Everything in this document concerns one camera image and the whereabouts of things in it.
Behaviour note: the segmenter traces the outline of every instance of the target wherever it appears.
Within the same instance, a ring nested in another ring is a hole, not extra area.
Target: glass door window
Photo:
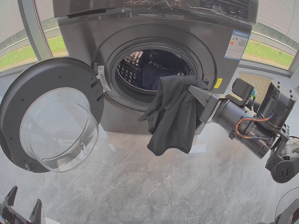
[[[253,27],[243,60],[288,70],[299,44],[299,0],[259,2],[258,23]]]
[[[39,19],[54,57],[67,56],[62,36],[53,15],[52,0],[35,0]]]
[[[17,0],[0,0],[0,72],[36,62]]]

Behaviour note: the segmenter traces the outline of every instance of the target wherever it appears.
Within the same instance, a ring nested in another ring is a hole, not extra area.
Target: washing machine
[[[258,0],[53,0],[53,7],[69,56],[98,73],[103,129],[149,134],[137,119],[155,98],[155,77],[194,74],[225,92]]]
[[[258,0],[53,0],[69,57],[35,63],[0,104],[0,145],[22,169],[65,172],[96,145],[99,124],[137,121],[157,81],[193,74],[224,93],[256,23]]]

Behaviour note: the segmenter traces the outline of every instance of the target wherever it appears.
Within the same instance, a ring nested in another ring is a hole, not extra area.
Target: green lawn
[[[55,38],[48,39],[49,46],[52,50],[52,52],[57,51],[66,51],[62,36],[59,35]],[[12,64],[14,62],[23,61],[29,58],[35,58],[35,54],[32,50],[32,47],[26,46],[19,50],[15,50],[13,52],[10,52],[6,54],[5,56],[0,58],[0,67]]]
[[[48,42],[52,52],[59,52],[59,51],[66,52],[66,48],[61,35],[48,39]],[[253,40],[249,40],[248,45],[245,49],[245,53],[263,57],[269,60],[273,60],[286,67],[289,67],[291,65],[294,58],[293,56],[285,52],[268,47],[266,45],[261,44],[260,42],[253,41]],[[12,64],[14,62],[30,59],[30,58],[35,58],[32,47],[31,46],[23,47],[19,50],[15,50],[1,57],[0,67]]]
[[[259,56],[259,57],[263,57],[269,60],[273,60],[275,62],[278,62],[279,64],[283,65],[283,66],[287,66],[289,67],[294,59],[293,56],[274,49],[272,47],[266,46],[261,44],[260,42],[257,41],[252,41],[249,40],[246,49],[245,49],[245,53],[248,53],[250,55],[255,55],[255,56]]]

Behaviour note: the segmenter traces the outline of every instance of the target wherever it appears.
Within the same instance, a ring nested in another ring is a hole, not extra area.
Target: gray tile floor
[[[290,86],[288,79],[271,76]],[[0,96],[15,77],[0,79]],[[298,116],[299,102],[288,120],[292,135],[299,135]],[[268,155],[259,160],[216,124],[195,137],[199,148],[190,154],[168,150],[155,157],[146,148],[149,140],[101,130],[88,159],[62,174],[27,172],[0,150],[0,200],[17,185],[17,211],[28,218],[39,198],[43,216],[60,223],[256,224],[272,222],[279,199],[299,183],[299,175],[275,183],[264,168]],[[298,189],[282,200],[278,213],[295,198]]]

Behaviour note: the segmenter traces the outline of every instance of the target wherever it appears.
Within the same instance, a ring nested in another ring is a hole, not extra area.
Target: washing machine door
[[[17,166],[64,172],[92,152],[104,108],[96,72],[73,58],[29,67],[10,85],[0,105],[0,145]]]

